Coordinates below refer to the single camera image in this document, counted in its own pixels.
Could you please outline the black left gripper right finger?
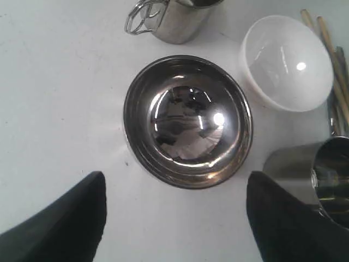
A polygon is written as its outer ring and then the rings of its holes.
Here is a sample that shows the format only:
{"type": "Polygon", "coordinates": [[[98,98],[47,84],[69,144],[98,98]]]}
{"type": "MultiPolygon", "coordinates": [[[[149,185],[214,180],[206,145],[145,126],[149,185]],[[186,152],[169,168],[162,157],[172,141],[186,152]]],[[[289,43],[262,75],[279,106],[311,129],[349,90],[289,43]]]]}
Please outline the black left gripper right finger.
{"type": "Polygon", "coordinates": [[[348,230],[260,171],[249,176],[246,213],[263,261],[348,261],[348,230]]]}

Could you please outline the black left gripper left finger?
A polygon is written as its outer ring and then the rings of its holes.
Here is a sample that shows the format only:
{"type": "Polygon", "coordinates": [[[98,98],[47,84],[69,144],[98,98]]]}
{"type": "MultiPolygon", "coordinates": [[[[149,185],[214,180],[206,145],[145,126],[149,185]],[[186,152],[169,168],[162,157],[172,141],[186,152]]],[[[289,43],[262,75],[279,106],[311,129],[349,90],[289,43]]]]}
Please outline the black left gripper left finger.
{"type": "Polygon", "coordinates": [[[93,261],[107,220],[106,181],[94,171],[1,234],[1,261],[93,261]]]}

